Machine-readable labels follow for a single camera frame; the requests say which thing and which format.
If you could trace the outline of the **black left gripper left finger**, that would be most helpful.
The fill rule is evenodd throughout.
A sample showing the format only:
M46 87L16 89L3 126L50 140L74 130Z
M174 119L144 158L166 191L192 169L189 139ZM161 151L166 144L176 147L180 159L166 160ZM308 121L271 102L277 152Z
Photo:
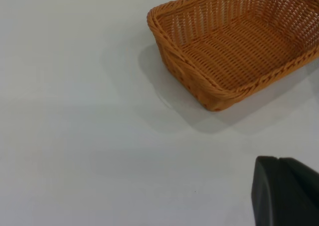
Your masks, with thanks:
M251 201L257 226L281 226L278 177L281 158L258 156L255 160Z

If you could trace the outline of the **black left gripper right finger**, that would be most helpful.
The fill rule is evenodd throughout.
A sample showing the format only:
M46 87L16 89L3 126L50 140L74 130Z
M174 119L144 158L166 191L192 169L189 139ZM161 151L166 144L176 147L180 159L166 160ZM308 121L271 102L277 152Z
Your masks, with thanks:
M317 226L319 224L319 173L293 159L280 158L277 182L278 226Z

